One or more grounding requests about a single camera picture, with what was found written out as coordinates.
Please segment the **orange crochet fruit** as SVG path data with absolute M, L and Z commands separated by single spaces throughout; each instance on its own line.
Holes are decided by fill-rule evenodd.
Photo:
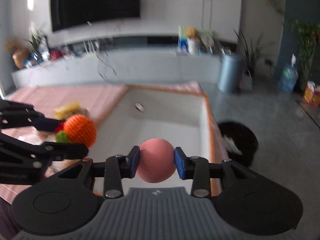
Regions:
M 97 129 L 94 122 L 82 114 L 69 117 L 55 130 L 55 141 L 60 143 L 84 144 L 91 148 L 96 138 Z

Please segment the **yellow cloth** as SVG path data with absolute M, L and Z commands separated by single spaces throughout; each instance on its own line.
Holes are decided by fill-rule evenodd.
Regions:
M 81 114 L 87 116 L 88 111 L 80 106 L 80 103 L 73 102 L 64 106 L 57 107 L 54 110 L 54 118 L 57 120 L 67 120 L 69 117 Z

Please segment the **pink foam ball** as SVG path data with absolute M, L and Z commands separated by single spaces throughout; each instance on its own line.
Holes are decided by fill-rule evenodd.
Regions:
M 176 170 L 174 148 L 166 140 L 152 138 L 140 145 L 138 176 L 147 183 L 160 183 L 170 178 Z

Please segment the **black waste basket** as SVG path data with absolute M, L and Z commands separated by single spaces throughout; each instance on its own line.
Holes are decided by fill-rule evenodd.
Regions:
M 258 150 L 255 134 L 244 124 L 236 121 L 218 123 L 228 157 L 245 167 L 250 167 Z

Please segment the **orange cardboard box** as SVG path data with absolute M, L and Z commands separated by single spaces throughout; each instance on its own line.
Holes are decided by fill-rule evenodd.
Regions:
M 151 138 L 161 138 L 184 153 L 221 163 L 227 152 L 209 99 L 196 82 L 173 86 L 106 86 L 87 105 L 98 133 L 89 150 L 96 163 Z

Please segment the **pink checkered tablecloth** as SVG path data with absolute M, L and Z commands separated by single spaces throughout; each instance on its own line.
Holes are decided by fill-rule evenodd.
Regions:
M 64 106 L 68 103 L 78 102 L 80 103 L 81 107 L 87 109 L 86 106 L 92 106 L 106 86 L 109 85 L 36 88 L 26 87 L 19 89 L 11 97 L 11 100 L 33 105 L 37 111 L 51 118 L 53 117 L 54 110 L 57 107 Z

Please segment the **potted plant in vase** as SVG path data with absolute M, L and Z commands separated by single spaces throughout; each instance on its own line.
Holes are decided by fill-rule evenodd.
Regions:
M 42 30 L 30 27 L 28 42 L 33 48 L 31 57 L 37 64 L 48 62 L 50 60 L 50 49 L 47 35 Z

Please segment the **red gift box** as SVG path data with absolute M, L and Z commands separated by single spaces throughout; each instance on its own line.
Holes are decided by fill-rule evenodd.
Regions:
M 50 51 L 50 59 L 52 61 L 58 60 L 70 54 L 68 50 L 54 49 Z

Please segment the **woven plaid basket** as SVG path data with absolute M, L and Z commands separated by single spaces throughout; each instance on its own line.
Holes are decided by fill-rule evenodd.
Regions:
M 240 90 L 242 92 L 250 92 L 253 88 L 253 77 L 251 76 L 249 70 L 245 70 L 242 78 L 240 80 Z

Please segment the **white marble tv console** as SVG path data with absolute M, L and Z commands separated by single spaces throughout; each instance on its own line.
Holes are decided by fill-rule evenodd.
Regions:
M 103 82 L 148 84 L 196 81 L 216 84 L 220 67 L 219 55 L 180 54 L 171 47 L 124 48 L 42 63 L 16 71 L 12 78 L 17 88 Z

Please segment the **tall green floor plant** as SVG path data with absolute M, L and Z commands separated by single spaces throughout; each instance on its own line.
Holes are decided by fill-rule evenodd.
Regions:
M 234 32 L 244 51 L 246 71 L 253 78 L 255 76 L 258 61 L 263 58 L 262 41 L 264 38 L 264 33 L 261 33 L 254 43 L 252 39 L 247 41 L 241 29 L 239 29 L 238 32 L 234 30 Z

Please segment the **blue water jug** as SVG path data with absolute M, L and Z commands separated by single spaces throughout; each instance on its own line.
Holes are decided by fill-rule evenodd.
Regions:
M 279 89 L 292 93 L 298 79 L 298 72 L 296 68 L 296 56 L 295 54 L 291 57 L 291 63 L 287 64 L 283 68 L 280 80 L 278 82 Z

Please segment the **black curved television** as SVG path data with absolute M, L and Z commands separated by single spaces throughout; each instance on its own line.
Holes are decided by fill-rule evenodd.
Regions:
M 86 23 L 140 17 L 140 0 L 50 0 L 52 31 Z

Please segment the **red gift bag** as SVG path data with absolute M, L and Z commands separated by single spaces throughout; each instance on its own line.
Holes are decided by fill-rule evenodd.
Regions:
M 313 81 L 308 81 L 304 91 L 303 100 L 313 107 L 319 107 L 320 104 L 320 87 Z

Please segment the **brown teddy bear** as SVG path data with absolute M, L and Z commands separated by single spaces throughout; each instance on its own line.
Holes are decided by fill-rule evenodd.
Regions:
M 187 38 L 196 39 L 196 38 L 198 38 L 199 33 L 198 33 L 198 31 L 197 31 L 196 28 L 188 27 L 188 28 L 186 29 L 186 36 L 187 36 Z

